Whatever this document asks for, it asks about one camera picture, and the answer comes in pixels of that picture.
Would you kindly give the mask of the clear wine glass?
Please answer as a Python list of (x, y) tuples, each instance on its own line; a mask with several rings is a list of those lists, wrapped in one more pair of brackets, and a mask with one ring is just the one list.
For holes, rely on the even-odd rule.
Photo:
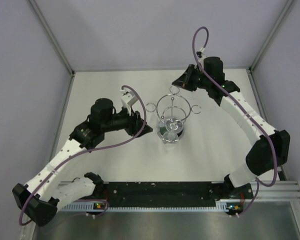
[(191, 91), (191, 92), (189, 92), (188, 98), (189, 98), (190, 100), (196, 99), (196, 98), (197, 98), (197, 93), (196, 93), (196, 91)]
[(184, 132), (184, 123), (176, 117), (169, 117), (159, 121), (157, 126), (157, 135), (164, 144), (176, 144)]

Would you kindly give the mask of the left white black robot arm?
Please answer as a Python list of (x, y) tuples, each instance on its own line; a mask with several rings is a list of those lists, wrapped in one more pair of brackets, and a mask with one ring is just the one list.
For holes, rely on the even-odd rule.
[[(140, 116), (132, 106), (139, 102), (138, 96), (122, 96), (122, 108), (116, 112), (113, 102), (108, 98), (99, 98), (90, 109), (86, 120), (77, 125), (69, 135), (63, 147), (50, 162), (25, 184), (18, 183), (12, 194), (18, 208), (19, 225), (26, 226), (23, 217), (29, 217), (37, 226), (47, 225), (65, 206), (84, 197), (99, 198), (104, 191), (99, 175), (87, 172), (78, 181), (59, 188), (64, 175), (78, 163), (78, 157), (91, 152), (108, 150), (124, 146), (136, 138), (151, 133), (153, 129), (147, 124), (147, 117)], [(105, 134), (125, 130), (129, 139), (108, 146), (99, 147)]]

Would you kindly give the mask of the chrome wine glass rack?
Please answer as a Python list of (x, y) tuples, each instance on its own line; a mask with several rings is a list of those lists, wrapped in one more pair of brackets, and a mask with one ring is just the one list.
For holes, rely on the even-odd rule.
[(202, 112), (200, 105), (191, 104), (190, 99), (181, 94), (181, 88), (173, 85), (169, 87), (169, 92), (161, 96), (158, 100), (147, 102), (145, 109), (148, 113), (154, 114), (156, 117), (156, 129), (159, 121), (170, 117), (175, 117), (183, 121), (184, 130), (182, 137), (186, 131), (186, 121), (191, 115), (199, 115)]

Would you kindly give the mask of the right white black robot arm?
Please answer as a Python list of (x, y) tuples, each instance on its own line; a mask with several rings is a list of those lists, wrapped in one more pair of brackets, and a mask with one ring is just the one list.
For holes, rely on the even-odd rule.
[(223, 61), (219, 57), (206, 57), (202, 67), (200, 70), (198, 65), (190, 64), (172, 85), (191, 92), (206, 90), (247, 136), (251, 149), (245, 162), (223, 181), (223, 193), (235, 198), (250, 181), (287, 162), (291, 137), (286, 130), (279, 131), (267, 123), (248, 104), (240, 88), (225, 78)]

